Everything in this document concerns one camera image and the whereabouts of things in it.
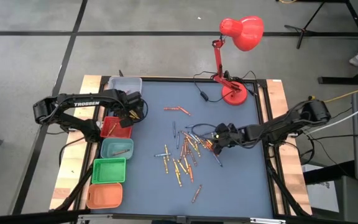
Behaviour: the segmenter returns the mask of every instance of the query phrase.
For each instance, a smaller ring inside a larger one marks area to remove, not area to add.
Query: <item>concrete floor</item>
[[[352,1],[358,13],[358,1]],[[72,30],[80,0],[0,0],[0,30]],[[274,0],[92,0],[80,30],[218,30],[224,17],[260,16],[265,31],[287,31],[283,26],[303,26],[318,7],[316,3],[279,4]],[[310,25],[317,31],[355,32],[343,4],[327,4]],[[9,212],[18,181],[24,171],[37,125],[32,104],[50,94],[69,37],[0,37],[0,215]],[[214,70],[211,41],[214,37],[77,37],[63,79],[61,93],[77,93],[83,75],[190,77]],[[326,100],[358,89],[358,86],[319,85],[321,75],[351,77],[358,68],[348,60],[358,52],[358,39],[310,38],[297,50],[295,38],[265,37],[250,52],[232,42],[222,48],[224,69],[243,76],[253,70],[258,78],[283,80],[288,104],[309,95]],[[331,114],[350,107],[350,98],[328,105]],[[50,131],[58,131],[56,125]],[[351,121],[343,122],[315,137],[349,134]],[[58,172],[58,150],[67,136],[47,136],[27,197],[24,213],[48,209]],[[301,151],[310,148],[297,140]],[[336,162],[353,159],[352,139],[322,140]],[[316,145],[313,159],[331,165]]]

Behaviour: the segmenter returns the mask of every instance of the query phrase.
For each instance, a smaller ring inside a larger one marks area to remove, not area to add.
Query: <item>red plastic bin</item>
[[[117,124],[113,131],[111,131],[114,124]],[[107,116],[104,118],[102,131],[100,136],[103,138],[131,138],[132,126],[122,128],[119,124],[118,117]]]

